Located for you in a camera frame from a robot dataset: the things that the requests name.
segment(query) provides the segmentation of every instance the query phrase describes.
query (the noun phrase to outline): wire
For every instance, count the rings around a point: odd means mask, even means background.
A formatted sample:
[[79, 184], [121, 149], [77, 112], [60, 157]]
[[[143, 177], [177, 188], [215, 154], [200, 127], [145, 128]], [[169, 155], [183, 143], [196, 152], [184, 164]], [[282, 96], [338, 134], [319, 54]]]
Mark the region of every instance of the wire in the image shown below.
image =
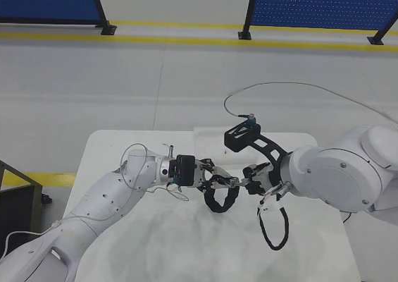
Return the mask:
[[[135, 182], [133, 183], [133, 186], [130, 186], [130, 184], [128, 184], [128, 182], [126, 181], [126, 179], [125, 179], [125, 177], [124, 177], [124, 175], [123, 175], [123, 167], [126, 166], [126, 165], [123, 163], [123, 157], [125, 156], [125, 154], [128, 152], [128, 150], [129, 150], [131, 147], [137, 146], [137, 145], [143, 146], [143, 148], [144, 148], [144, 150], [145, 150], [145, 160], [144, 160], [144, 163], [143, 163], [142, 166], [141, 166], [141, 169], [140, 169], [139, 172], [137, 173], [137, 176], [136, 176]], [[165, 187], [157, 187], [157, 188], [155, 188], [155, 189], [153, 189], [153, 190], [149, 190], [149, 189], [141, 190], [141, 189], [135, 188], [137, 179], [139, 178], [139, 175], [141, 174], [142, 169], [144, 168], [144, 166], [145, 166], [145, 164], [146, 164], [146, 162], [147, 162], [147, 158], [148, 158], [148, 157], [149, 157], [149, 150], [147, 149], [147, 147], [146, 147], [144, 144], [142, 144], [142, 143], [133, 143], [133, 144], [131, 144], [130, 146], [128, 146], [127, 149], [125, 149], [125, 151], [123, 152], [122, 157], [120, 158], [120, 163], [119, 163], [120, 175], [122, 176], [123, 182], [125, 182], [125, 184], [126, 184], [130, 189], [135, 190], [135, 191], [144, 191], [144, 192], [149, 192], [149, 193], [153, 194], [153, 193], [155, 193], [155, 191], [157, 191], [158, 189], [161, 189], [161, 190], [165, 190], [166, 192], [168, 192], [168, 193], [169, 193], [172, 197], [174, 197], [175, 199], [178, 199], [178, 200], [184, 201], [184, 202], [188, 202], [188, 201], [189, 201], [189, 198], [186, 197], [184, 194], [182, 194], [182, 193], [180, 193], [180, 192], [176, 192], [176, 191], [169, 190], [168, 188], [165, 188]]]
[[344, 221], [342, 221], [342, 223], [345, 224], [346, 221], [348, 221], [348, 220], [351, 218], [351, 215], [352, 215], [352, 213], [350, 212], [350, 213], [349, 213], [349, 216], [348, 216]]
[[237, 114], [232, 113], [232, 112], [227, 108], [227, 100], [229, 100], [229, 98], [231, 98], [232, 96], [234, 96], [234, 95], [236, 95], [236, 94], [238, 94], [238, 93], [240, 93], [240, 92], [242, 92], [242, 91], [248, 90], [249, 88], [252, 88], [252, 87], [255, 87], [255, 86], [258, 86], [258, 85], [267, 85], [267, 84], [295, 84], [295, 85], [306, 85], [306, 86], [316, 87], [316, 88], [325, 90], [325, 91], [327, 91], [327, 92], [329, 92], [329, 93], [332, 93], [332, 94], [334, 94], [334, 95], [336, 95], [336, 96], [338, 96], [338, 97], [341, 97], [341, 98], [343, 98], [343, 99], [349, 100], [349, 101], [351, 101], [351, 102], [353, 102], [353, 103], [355, 103], [355, 104], [358, 104], [358, 105], [360, 105], [360, 106], [363, 106], [363, 107], [365, 107], [365, 108], [367, 108], [367, 109], [370, 109], [371, 111], [374, 111], [374, 112], [376, 112], [377, 114], [380, 114], [381, 116], [383, 116], [383, 117], [386, 118], [387, 120], [392, 121], [393, 123], [396, 123], [396, 124], [398, 125], [398, 121], [395, 120], [394, 118], [392, 118], [391, 116], [389, 116], [389, 115], [388, 115], [387, 113], [385, 113], [384, 111], [378, 111], [378, 110], [374, 109], [372, 106], [369, 106], [369, 105], [364, 104], [364, 103], [362, 103], [362, 102], [356, 101], [356, 100], [354, 100], [354, 99], [352, 99], [352, 98], [346, 97], [346, 96], [344, 96], [343, 94], [336, 93], [336, 92], [334, 92], [334, 91], [332, 91], [332, 90], [329, 90], [329, 89], [327, 89], [327, 88], [321, 87], [321, 86], [319, 86], [319, 85], [315, 85], [315, 84], [311, 84], [311, 83], [305, 83], [305, 82], [274, 81], [274, 82], [256, 83], [256, 84], [253, 84], [253, 85], [250, 85], [250, 86], [242, 87], [242, 88], [239, 88], [238, 90], [235, 90], [235, 91], [231, 92], [231, 93], [224, 99], [224, 109], [225, 109], [230, 115], [232, 115], [232, 116], [236, 116], [236, 117], [241, 117], [241, 116], [243, 116], [243, 115], [237, 115]]
[[3, 259], [4, 259], [5, 256], [6, 256], [6, 253], [8, 252], [9, 238], [10, 238], [12, 235], [14, 235], [14, 234], [19, 234], [19, 233], [24, 233], [24, 234], [42, 236], [42, 235], [44, 235], [45, 233], [48, 233], [49, 231], [51, 231], [51, 230], [57, 228], [58, 226], [60, 226], [60, 223], [61, 223], [60, 221], [55, 221], [55, 222], [53, 222], [52, 225], [50, 226], [50, 228], [48, 228], [47, 230], [45, 230], [45, 231], [42, 232], [42, 233], [36, 233], [36, 232], [30, 232], [30, 231], [14, 231], [14, 232], [9, 233], [9, 234], [6, 236], [6, 239], [5, 239], [5, 242], [4, 242], [4, 251], [3, 251], [3, 255], [2, 255], [1, 258], [0, 258], [0, 262], [3, 261]]
[[[137, 146], [137, 145], [143, 146], [143, 148], [145, 149], [145, 160], [144, 160], [144, 163], [143, 163], [142, 166], [141, 166], [141, 169], [140, 169], [139, 172], [137, 173], [135, 182], [133, 183], [133, 187], [131, 187], [130, 184], [127, 183], [125, 177], [123, 176], [123, 168], [122, 168], [123, 163], [122, 163], [122, 161], [123, 161], [123, 157], [124, 157], [125, 154], [128, 152], [128, 150], [129, 150], [131, 147]], [[141, 172], [142, 172], [142, 169], [143, 169], [144, 166], [145, 166], [145, 163], [147, 162], [147, 158], [148, 158], [148, 157], [149, 157], [149, 150], [148, 150], [147, 147], [146, 147], [144, 144], [142, 144], [142, 143], [133, 143], [133, 144], [131, 144], [130, 146], [128, 146], [127, 149], [125, 149], [125, 151], [123, 152], [122, 157], [120, 158], [120, 163], [119, 163], [120, 175], [122, 176], [123, 182], [125, 182], [125, 184], [126, 184], [130, 189], [141, 191], [141, 190], [139, 190], [139, 189], [135, 189], [135, 185], [136, 185], [137, 179], [139, 178], [139, 175], [140, 175]]]

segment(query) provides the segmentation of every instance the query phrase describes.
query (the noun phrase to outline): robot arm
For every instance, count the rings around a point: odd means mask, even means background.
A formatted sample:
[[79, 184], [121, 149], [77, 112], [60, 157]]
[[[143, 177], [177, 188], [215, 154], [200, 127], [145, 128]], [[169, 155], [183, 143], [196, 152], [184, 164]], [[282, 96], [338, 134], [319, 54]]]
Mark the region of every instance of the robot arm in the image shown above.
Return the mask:
[[[387, 198], [384, 192], [391, 190], [392, 180], [398, 179], [396, 130], [361, 126], [346, 132], [327, 148], [305, 146], [287, 154], [260, 134], [252, 115], [245, 117], [245, 122], [225, 134], [225, 145], [234, 152], [251, 146], [270, 161], [243, 170], [242, 186], [249, 194], [266, 196], [268, 191], [273, 195], [279, 190], [285, 194], [287, 184], [288, 192], [321, 199], [341, 211], [373, 211]], [[257, 140], [266, 145], [257, 145]]]
[[398, 179], [398, 131], [361, 126], [328, 148], [299, 148], [282, 161], [282, 177], [296, 195], [345, 212], [372, 211]]
[[[93, 184], [78, 205], [48, 232], [0, 260], [0, 281], [74, 281], [87, 248], [154, 186], [177, 184], [180, 191], [180, 186], [189, 186], [208, 190], [206, 194], [237, 187], [238, 179], [214, 166], [210, 159], [196, 161], [193, 156], [180, 155], [174, 160], [172, 149], [169, 156], [132, 150], [122, 167]], [[212, 178], [205, 179], [205, 170], [213, 174]]]

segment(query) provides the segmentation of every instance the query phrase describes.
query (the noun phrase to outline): black bracket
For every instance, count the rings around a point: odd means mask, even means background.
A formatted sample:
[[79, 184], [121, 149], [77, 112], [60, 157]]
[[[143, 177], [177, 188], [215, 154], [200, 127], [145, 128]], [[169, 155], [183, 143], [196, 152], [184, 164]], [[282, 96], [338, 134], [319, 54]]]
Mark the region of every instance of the black bracket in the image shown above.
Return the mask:
[[371, 45], [383, 45], [382, 40], [376, 40], [374, 36], [368, 36], [368, 41]]
[[239, 31], [238, 32], [238, 39], [240, 40], [252, 40], [250, 32]]
[[101, 28], [101, 35], [114, 35], [114, 33], [117, 30], [117, 27], [115, 25], [110, 25], [109, 21], [107, 20], [104, 25], [96, 25], [95, 27]]
[[[255, 143], [257, 140], [261, 140], [266, 144], [260, 146]], [[236, 125], [224, 133], [224, 145], [235, 153], [238, 153], [247, 146], [262, 153], [273, 165], [273, 170], [269, 172], [270, 184], [275, 186], [281, 182], [280, 162], [287, 155], [287, 152], [271, 139], [262, 136], [261, 126], [256, 123], [255, 118], [248, 118], [245, 122]]]

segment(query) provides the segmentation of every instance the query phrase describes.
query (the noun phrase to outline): black strap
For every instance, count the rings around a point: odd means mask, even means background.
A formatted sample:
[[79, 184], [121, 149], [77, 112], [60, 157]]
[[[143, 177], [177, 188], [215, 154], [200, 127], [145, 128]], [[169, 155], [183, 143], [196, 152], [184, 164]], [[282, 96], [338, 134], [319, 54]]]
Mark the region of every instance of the black strap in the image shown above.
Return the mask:
[[235, 203], [236, 198], [240, 193], [240, 187], [230, 188], [228, 189], [227, 197], [225, 197], [224, 205], [221, 206], [214, 199], [214, 189], [207, 189], [204, 198], [206, 205], [210, 208], [212, 212], [223, 213], [226, 212], [231, 206]]
[[269, 247], [275, 251], [281, 250], [285, 246], [286, 242], [288, 241], [288, 236], [290, 234], [290, 222], [288, 220], [288, 215], [286, 214], [285, 208], [281, 207], [280, 212], [282, 213], [283, 219], [285, 220], [285, 235], [283, 236], [282, 242], [280, 242], [278, 246], [274, 246], [272, 245], [272, 242], [269, 240], [268, 234], [266, 233], [266, 230], [264, 228], [263, 219], [261, 219], [260, 208], [256, 210], [256, 215], [258, 216], [258, 219], [260, 221], [261, 232], [263, 232], [264, 240], [268, 243]]

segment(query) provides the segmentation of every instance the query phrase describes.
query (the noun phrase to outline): blue partition panel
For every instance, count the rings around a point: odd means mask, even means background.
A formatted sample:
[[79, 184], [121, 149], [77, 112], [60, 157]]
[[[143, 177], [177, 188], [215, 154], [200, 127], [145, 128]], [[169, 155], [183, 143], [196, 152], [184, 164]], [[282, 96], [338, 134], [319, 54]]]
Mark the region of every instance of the blue partition panel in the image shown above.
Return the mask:
[[0, 18], [100, 21], [95, 0], [0, 0]]
[[256, 0], [251, 25], [381, 30], [398, 0]]

